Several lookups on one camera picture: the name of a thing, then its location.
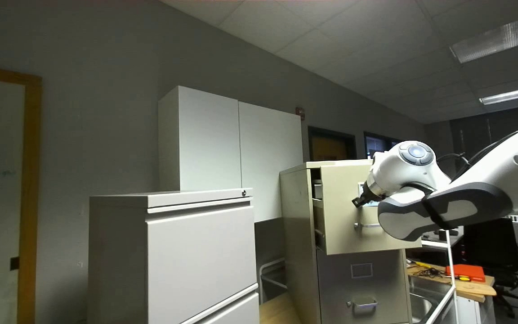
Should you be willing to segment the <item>beige drawer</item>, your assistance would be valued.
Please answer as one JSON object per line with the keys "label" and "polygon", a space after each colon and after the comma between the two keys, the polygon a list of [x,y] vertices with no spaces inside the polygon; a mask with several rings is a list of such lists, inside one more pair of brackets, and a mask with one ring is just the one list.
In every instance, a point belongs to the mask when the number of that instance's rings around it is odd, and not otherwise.
{"label": "beige drawer", "polygon": [[[411,324],[403,250],[317,252],[321,324]],[[376,312],[353,316],[348,300],[378,302]]]}
{"label": "beige drawer", "polygon": [[327,255],[380,252],[421,248],[421,240],[399,240],[383,228],[354,230],[354,223],[380,223],[378,203],[360,208],[352,200],[358,196],[358,183],[365,182],[371,160],[317,162],[310,169],[314,226],[318,247]]}

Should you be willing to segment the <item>beige file cabinet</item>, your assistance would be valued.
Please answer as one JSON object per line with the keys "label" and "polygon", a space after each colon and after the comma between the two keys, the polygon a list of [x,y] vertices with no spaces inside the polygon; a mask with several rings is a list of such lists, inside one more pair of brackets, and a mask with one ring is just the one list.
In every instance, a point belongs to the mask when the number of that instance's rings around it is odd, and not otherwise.
{"label": "beige file cabinet", "polygon": [[[318,247],[314,226],[310,169],[315,163],[280,172],[286,284],[302,324],[321,324],[317,252],[324,251]],[[406,269],[406,249],[398,250],[403,250]]]}

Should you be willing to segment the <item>white tall cabinet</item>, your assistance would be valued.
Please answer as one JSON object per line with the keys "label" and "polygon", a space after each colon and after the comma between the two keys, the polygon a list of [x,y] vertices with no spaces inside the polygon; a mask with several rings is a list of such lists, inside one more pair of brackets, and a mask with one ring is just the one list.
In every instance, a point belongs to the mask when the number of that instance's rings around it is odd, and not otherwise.
{"label": "white tall cabinet", "polygon": [[304,162],[300,117],[177,86],[157,118],[160,191],[251,188],[255,222],[281,217],[279,174]]}

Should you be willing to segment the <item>grey lateral file cabinet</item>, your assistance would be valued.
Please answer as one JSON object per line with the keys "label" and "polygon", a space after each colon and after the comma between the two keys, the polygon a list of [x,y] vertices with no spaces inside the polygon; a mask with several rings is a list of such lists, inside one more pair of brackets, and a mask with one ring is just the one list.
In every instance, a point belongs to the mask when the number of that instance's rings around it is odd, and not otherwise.
{"label": "grey lateral file cabinet", "polygon": [[87,324],[260,324],[253,189],[89,199]]}

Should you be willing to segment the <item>window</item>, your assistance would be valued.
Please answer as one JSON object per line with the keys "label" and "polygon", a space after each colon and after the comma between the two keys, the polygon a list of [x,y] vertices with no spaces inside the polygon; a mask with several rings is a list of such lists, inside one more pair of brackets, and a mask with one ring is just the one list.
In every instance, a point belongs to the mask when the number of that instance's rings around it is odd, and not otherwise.
{"label": "window", "polygon": [[365,153],[367,159],[372,159],[376,152],[385,152],[396,146],[402,140],[376,133],[364,131]]}

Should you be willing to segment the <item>dark framed door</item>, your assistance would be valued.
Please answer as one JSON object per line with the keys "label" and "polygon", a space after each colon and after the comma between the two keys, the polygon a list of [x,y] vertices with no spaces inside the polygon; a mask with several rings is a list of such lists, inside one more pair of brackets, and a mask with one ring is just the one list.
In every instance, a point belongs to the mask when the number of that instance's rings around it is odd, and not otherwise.
{"label": "dark framed door", "polygon": [[347,133],[308,126],[309,161],[357,159],[356,138]]}

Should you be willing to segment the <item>white stand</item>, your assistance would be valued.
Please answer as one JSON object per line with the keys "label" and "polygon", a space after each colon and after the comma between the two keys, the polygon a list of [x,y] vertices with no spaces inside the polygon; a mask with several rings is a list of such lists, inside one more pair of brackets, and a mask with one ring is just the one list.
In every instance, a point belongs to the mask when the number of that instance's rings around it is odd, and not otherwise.
{"label": "white stand", "polygon": [[[425,233],[422,238],[423,247],[443,254],[443,256],[441,256],[442,260],[437,262],[429,261],[429,263],[440,265],[443,269],[445,269],[446,266],[452,266],[454,264],[452,248],[453,245],[457,243],[459,234],[461,233],[462,232],[459,228],[454,228],[452,230],[438,230],[436,233]],[[449,310],[451,313],[441,316],[441,324],[459,324],[458,295],[456,290],[456,279],[454,277],[451,278],[451,283],[453,290],[453,295],[449,301]]]}

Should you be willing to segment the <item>orange box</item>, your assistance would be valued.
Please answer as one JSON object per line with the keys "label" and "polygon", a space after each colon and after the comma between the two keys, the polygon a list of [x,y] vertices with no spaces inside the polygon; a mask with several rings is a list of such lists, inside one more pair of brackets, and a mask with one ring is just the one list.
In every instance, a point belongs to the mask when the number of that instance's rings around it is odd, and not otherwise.
{"label": "orange box", "polygon": [[455,279],[479,283],[485,283],[487,281],[484,268],[481,266],[467,264],[455,264],[452,267],[447,266],[444,272],[445,277],[451,277],[451,268],[453,270]]}

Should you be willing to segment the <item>black office chair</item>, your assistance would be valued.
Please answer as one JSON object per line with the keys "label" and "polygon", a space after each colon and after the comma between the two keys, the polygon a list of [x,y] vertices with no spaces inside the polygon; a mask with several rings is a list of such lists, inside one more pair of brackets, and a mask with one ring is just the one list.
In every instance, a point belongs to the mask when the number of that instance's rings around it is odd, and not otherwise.
{"label": "black office chair", "polygon": [[466,225],[463,229],[463,259],[468,265],[480,266],[485,275],[495,278],[493,302],[509,318],[515,318],[514,309],[506,298],[518,300],[512,290],[518,288],[518,244],[510,218],[499,218],[485,223]]}

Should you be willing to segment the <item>wooden table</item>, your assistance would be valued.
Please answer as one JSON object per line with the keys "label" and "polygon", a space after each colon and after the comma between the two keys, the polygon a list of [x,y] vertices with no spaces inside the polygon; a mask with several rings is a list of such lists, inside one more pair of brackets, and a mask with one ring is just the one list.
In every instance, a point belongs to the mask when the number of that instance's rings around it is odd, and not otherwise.
{"label": "wooden table", "polygon": [[[442,266],[407,260],[407,274],[423,278],[440,284],[452,286],[451,277],[445,277]],[[456,290],[459,297],[483,303],[487,297],[496,297],[497,291],[493,287],[495,279],[487,275],[485,283],[462,281],[456,279]]]}

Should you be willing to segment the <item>ceiling light panel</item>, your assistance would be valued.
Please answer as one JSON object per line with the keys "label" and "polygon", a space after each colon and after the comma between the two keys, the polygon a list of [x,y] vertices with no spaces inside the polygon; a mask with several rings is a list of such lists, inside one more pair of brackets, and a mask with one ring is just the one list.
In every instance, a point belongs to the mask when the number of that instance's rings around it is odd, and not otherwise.
{"label": "ceiling light panel", "polygon": [[513,90],[513,91],[505,92],[502,94],[496,94],[496,95],[491,95],[491,96],[487,96],[484,98],[480,98],[479,102],[482,103],[483,105],[492,105],[492,104],[503,103],[506,101],[513,101],[513,100],[518,100],[518,90]]}
{"label": "ceiling light panel", "polygon": [[459,41],[450,51],[460,63],[466,63],[514,47],[518,47],[518,20]]}

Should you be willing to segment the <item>grey metal frame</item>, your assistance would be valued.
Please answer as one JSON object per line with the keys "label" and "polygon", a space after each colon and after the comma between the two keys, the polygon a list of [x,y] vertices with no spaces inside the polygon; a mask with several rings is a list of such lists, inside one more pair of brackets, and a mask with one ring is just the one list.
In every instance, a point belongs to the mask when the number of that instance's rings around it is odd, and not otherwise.
{"label": "grey metal frame", "polygon": [[258,268],[259,304],[286,293],[288,291],[286,282],[284,257],[263,263]]}

